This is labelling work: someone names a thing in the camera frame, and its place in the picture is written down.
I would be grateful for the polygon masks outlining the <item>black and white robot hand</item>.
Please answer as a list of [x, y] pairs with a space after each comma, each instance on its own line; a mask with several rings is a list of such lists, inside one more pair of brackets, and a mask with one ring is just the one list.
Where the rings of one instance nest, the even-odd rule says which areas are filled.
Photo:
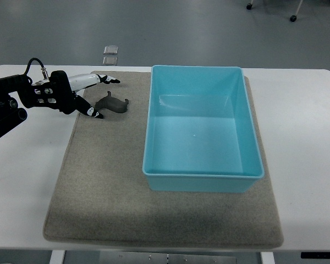
[[78, 91], [99, 83], [118, 84], [120, 80], [109, 75], [92, 73], [68, 77], [64, 71], [53, 71], [48, 79], [32, 84], [27, 98], [21, 102], [27, 108], [48, 107], [64, 114], [79, 111], [85, 116], [102, 119], [103, 115], [77, 94]]

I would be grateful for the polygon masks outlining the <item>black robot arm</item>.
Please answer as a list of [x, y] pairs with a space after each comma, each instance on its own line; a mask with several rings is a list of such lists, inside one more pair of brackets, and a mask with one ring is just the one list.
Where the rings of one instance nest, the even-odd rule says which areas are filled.
[[23, 92], [32, 85], [28, 72], [32, 62], [38, 62], [43, 76], [47, 77], [46, 68], [38, 58], [31, 58], [23, 74], [0, 78], [0, 138], [27, 119], [27, 112], [20, 108], [17, 100], [10, 94]]

